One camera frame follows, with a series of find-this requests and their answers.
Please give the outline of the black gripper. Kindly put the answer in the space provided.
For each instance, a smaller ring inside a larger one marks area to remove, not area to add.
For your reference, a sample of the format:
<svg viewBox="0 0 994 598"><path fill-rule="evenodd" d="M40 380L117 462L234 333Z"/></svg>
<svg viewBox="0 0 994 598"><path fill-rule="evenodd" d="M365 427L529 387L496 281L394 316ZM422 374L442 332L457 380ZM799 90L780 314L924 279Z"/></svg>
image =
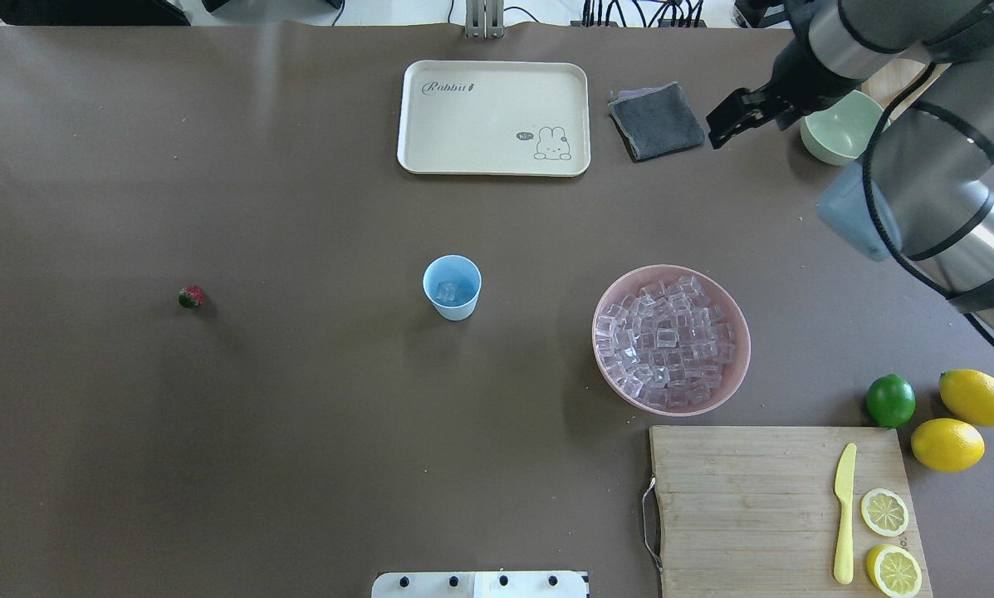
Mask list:
<svg viewBox="0 0 994 598"><path fill-rule="evenodd" d="M771 121L785 131L801 117L829 109L862 82L832 72L807 42L789 42L765 85L734 90L707 115L710 144L720 149L733 136Z"/></svg>

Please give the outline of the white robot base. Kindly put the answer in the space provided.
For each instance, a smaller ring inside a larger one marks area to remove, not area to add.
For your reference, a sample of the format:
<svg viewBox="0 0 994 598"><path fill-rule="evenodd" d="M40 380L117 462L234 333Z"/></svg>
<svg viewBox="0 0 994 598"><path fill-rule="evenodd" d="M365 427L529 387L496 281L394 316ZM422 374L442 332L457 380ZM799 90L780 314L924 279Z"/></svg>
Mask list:
<svg viewBox="0 0 994 598"><path fill-rule="evenodd" d="M371 597L589 597L587 572L528 571L386 572Z"/></svg>

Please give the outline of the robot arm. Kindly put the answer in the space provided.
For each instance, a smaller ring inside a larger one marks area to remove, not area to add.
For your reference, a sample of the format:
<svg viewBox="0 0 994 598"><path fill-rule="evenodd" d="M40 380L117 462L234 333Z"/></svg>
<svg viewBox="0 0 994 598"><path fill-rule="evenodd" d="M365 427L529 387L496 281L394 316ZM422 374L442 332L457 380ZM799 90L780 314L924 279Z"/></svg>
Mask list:
<svg viewBox="0 0 994 598"><path fill-rule="evenodd" d="M888 253L994 345L994 1L786 1L794 37L757 90L707 115L714 148L827 109L921 47L924 91L877 132L859 166Z"/></svg>

